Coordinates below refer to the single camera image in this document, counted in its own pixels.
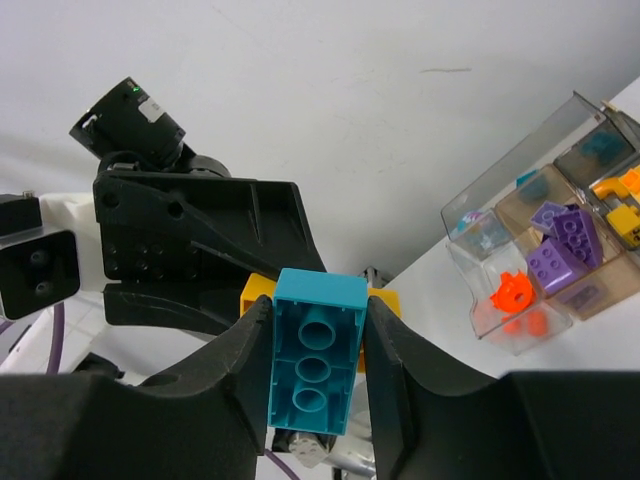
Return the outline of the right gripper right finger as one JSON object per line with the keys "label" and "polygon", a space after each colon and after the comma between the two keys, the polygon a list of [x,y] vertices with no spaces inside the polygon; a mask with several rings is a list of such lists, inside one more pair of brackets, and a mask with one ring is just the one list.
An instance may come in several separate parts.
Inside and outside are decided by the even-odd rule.
{"label": "right gripper right finger", "polygon": [[492,378],[370,299],[366,383],[380,479],[635,479],[639,376],[516,371]]}

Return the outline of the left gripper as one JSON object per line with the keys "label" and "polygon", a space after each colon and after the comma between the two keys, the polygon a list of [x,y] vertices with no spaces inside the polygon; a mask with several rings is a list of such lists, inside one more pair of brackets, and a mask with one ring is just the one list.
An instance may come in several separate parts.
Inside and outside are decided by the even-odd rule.
{"label": "left gripper", "polygon": [[93,193],[104,272],[123,282],[103,292],[113,326],[214,336],[233,326],[242,287],[208,281],[202,247],[263,275],[325,270],[293,182],[111,170]]}

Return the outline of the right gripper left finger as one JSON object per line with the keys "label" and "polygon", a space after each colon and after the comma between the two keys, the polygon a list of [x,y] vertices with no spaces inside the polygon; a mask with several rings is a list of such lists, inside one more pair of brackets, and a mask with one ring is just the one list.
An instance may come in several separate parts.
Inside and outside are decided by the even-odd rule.
{"label": "right gripper left finger", "polygon": [[273,307],[129,386],[100,374],[1,379],[5,479],[251,479],[263,453]]}

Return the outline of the long teal lego brick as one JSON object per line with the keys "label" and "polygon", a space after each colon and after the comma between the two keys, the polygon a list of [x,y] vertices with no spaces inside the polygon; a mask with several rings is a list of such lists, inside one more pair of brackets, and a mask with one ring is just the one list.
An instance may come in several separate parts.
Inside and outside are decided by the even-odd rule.
{"label": "long teal lego brick", "polygon": [[346,432],[367,304],[361,277],[281,271],[273,296],[270,426]]}

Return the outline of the orange round dome piece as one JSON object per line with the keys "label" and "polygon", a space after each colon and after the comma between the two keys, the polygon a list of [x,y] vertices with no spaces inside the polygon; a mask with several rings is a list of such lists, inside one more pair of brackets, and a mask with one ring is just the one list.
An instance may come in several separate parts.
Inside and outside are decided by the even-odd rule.
{"label": "orange round dome piece", "polygon": [[526,310],[535,300],[536,292],[526,273],[503,272],[500,285],[490,296],[493,306],[505,313],[515,314]]}

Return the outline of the lavender lego stack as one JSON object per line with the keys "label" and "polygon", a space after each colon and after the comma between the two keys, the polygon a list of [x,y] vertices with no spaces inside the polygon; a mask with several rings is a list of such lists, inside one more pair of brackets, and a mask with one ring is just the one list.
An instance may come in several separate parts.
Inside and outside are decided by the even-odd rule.
{"label": "lavender lego stack", "polygon": [[588,273],[586,264],[553,237],[530,252],[526,262],[529,273],[547,295],[554,295]]}

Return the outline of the teal square lego brick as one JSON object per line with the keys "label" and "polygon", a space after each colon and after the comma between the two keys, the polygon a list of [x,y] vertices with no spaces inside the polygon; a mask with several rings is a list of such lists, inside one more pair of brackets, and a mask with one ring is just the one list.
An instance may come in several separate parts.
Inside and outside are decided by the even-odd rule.
{"label": "teal square lego brick", "polygon": [[549,183],[544,174],[534,169],[516,179],[516,193],[520,201],[531,204],[548,195]]}

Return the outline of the yellow square lego brick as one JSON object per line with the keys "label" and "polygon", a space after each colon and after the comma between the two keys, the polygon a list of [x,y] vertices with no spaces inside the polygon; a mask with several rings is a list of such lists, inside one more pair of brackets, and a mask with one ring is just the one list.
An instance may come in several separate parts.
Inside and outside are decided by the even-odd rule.
{"label": "yellow square lego brick", "polygon": [[609,225],[627,243],[636,248],[640,243],[639,209],[628,204],[621,204],[606,214]]}

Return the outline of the small orange lego piece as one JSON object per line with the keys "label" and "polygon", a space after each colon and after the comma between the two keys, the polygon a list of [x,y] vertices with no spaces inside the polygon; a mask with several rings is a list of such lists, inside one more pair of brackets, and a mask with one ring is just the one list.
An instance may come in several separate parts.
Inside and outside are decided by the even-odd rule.
{"label": "small orange lego piece", "polygon": [[523,330],[523,323],[520,319],[504,318],[502,320],[502,330],[507,335],[520,335]]}

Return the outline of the small orange square brick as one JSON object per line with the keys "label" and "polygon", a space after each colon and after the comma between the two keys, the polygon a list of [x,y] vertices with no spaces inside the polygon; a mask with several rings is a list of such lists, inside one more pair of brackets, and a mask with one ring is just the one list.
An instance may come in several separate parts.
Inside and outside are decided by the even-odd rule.
{"label": "small orange square brick", "polygon": [[529,335],[543,337],[548,334],[548,319],[543,310],[534,310],[527,313],[526,327]]}

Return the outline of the purple printed lego brick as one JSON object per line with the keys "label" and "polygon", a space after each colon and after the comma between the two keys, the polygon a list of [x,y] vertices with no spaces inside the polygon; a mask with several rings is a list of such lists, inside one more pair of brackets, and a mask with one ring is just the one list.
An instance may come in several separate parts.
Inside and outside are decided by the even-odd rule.
{"label": "purple printed lego brick", "polygon": [[489,254],[509,240],[509,233],[493,210],[469,212],[458,223],[456,241],[475,255]]}

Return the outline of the dark purple base plate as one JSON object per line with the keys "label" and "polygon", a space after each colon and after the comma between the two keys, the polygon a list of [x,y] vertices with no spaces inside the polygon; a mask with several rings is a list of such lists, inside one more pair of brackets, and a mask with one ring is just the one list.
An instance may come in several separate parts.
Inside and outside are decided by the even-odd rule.
{"label": "dark purple base plate", "polygon": [[545,200],[530,218],[530,224],[543,234],[553,233],[553,220],[555,217],[568,212],[565,205]]}

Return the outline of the dark purple lego plate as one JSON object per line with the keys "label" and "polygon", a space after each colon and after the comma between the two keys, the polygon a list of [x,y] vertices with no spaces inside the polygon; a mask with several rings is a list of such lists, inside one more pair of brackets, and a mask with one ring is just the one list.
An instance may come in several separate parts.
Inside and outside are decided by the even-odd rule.
{"label": "dark purple lego plate", "polygon": [[553,220],[555,237],[588,268],[603,262],[603,247],[592,216],[580,208],[570,209]]}

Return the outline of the orange round lego piece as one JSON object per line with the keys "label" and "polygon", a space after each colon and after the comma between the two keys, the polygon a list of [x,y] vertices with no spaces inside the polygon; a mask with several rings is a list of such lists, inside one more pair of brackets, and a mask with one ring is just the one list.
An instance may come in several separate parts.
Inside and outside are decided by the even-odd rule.
{"label": "orange round lego piece", "polygon": [[639,210],[640,174],[633,167],[620,176],[605,178],[596,182],[591,191],[606,206],[608,211],[627,206]]}

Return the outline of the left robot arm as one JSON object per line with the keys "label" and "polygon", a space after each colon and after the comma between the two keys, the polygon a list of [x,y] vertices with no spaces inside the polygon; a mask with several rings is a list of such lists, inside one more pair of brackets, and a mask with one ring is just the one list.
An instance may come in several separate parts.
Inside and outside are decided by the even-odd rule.
{"label": "left robot arm", "polygon": [[111,325],[218,335],[239,318],[252,274],[324,270],[296,184],[233,177],[193,151],[133,79],[70,133],[99,161],[93,196]]}

